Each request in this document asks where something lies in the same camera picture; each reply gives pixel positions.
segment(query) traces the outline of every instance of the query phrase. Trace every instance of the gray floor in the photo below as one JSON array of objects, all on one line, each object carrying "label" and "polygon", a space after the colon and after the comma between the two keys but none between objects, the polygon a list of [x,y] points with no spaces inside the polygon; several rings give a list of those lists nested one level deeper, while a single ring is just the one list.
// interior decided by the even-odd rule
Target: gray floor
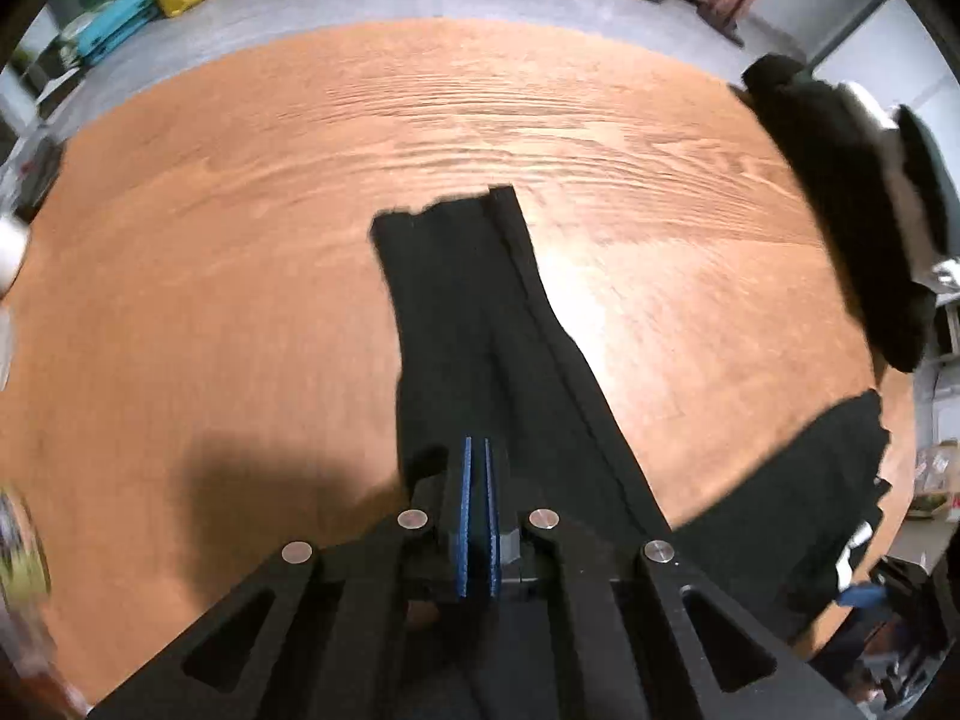
[{"label": "gray floor", "polygon": [[294,32],[364,20],[447,16],[544,23],[633,43],[734,81],[752,60],[793,46],[759,23],[741,25],[738,49],[682,0],[209,0],[160,19],[90,71],[51,124],[72,135],[87,122],[162,79],[218,56]]}]

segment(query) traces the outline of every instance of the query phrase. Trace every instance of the wooden table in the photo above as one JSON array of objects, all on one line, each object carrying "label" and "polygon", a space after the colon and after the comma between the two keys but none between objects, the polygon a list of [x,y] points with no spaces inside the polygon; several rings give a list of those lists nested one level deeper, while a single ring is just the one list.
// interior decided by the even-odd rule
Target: wooden table
[{"label": "wooden table", "polygon": [[[784,159],[717,79],[539,26],[369,23],[244,50],[74,138],[8,297],[0,478],[92,699],[289,538],[400,505],[376,211],[517,188],[556,313],[666,517],[874,384]],[[909,377],[883,379],[910,495]],[[840,619],[821,618],[815,646]]]}]

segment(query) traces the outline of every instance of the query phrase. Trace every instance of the blue strip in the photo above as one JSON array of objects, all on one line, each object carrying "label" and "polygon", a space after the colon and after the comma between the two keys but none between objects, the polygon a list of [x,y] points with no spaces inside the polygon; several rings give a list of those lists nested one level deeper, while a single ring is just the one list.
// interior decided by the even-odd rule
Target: blue strip
[{"label": "blue strip", "polygon": [[460,480],[460,538],[457,543],[457,595],[467,597],[467,554],[470,538],[470,461],[473,459],[473,441],[464,442],[463,477]]},{"label": "blue strip", "polygon": [[490,595],[500,594],[500,522],[496,512],[496,484],[493,480],[493,453],[490,439],[483,439],[484,459],[487,463],[487,534],[490,538]]}]

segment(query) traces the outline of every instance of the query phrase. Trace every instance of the silver bolt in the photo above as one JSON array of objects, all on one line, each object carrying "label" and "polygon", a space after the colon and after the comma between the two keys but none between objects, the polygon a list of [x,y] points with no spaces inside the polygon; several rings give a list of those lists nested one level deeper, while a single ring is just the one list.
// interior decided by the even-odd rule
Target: silver bolt
[{"label": "silver bolt", "polygon": [[293,565],[307,562],[313,555],[313,547],[306,541],[291,541],[280,551],[280,557]]},{"label": "silver bolt", "polygon": [[659,538],[655,538],[654,541],[647,541],[643,546],[643,554],[653,562],[670,562],[677,553],[670,546],[669,541],[661,541]]},{"label": "silver bolt", "polygon": [[428,519],[426,512],[421,512],[420,509],[407,509],[397,516],[397,525],[407,531],[416,531],[424,527]]},{"label": "silver bolt", "polygon": [[553,509],[534,509],[530,512],[530,524],[542,531],[549,531],[560,524],[560,514]]}]

